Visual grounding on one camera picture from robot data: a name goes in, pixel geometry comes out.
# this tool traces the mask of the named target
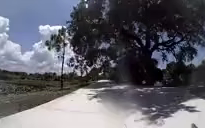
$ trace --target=tree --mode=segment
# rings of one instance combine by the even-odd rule
[[[66,33],[66,28],[62,27],[58,34],[52,34],[50,40],[45,42],[45,45],[48,47],[48,50],[55,50],[58,53],[58,57],[62,59],[61,67],[61,89],[63,89],[63,69],[65,61],[65,48],[67,46],[68,36]]]
[[[68,22],[71,45],[88,67],[112,62],[127,79],[153,84],[162,79],[153,54],[187,62],[205,47],[200,10],[190,0],[82,0]]]

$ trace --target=white cloud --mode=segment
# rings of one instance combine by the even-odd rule
[[[41,40],[32,46],[30,51],[21,52],[18,43],[9,40],[9,19],[0,16],[0,68],[25,72],[59,72],[61,61],[56,53],[48,51],[44,42],[51,34],[58,32],[61,26],[39,26]],[[70,48],[66,48],[66,60],[73,56]],[[71,69],[65,65],[65,71]]]

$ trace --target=tree trunk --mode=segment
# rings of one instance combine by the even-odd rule
[[[61,70],[61,90],[63,89],[63,69],[64,69],[64,61],[65,61],[65,50],[62,53],[62,70]]]

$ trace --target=sky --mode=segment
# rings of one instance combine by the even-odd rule
[[[59,72],[61,61],[44,42],[70,20],[79,0],[0,0],[0,68],[24,72]],[[74,55],[67,48],[66,61]],[[205,58],[200,49],[193,60]],[[159,67],[165,67],[160,61]],[[65,71],[71,69],[65,65]]]

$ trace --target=road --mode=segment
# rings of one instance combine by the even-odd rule
[[[185,88],[98,82],[0,119],[0,128],[205,128],[205,98]]]

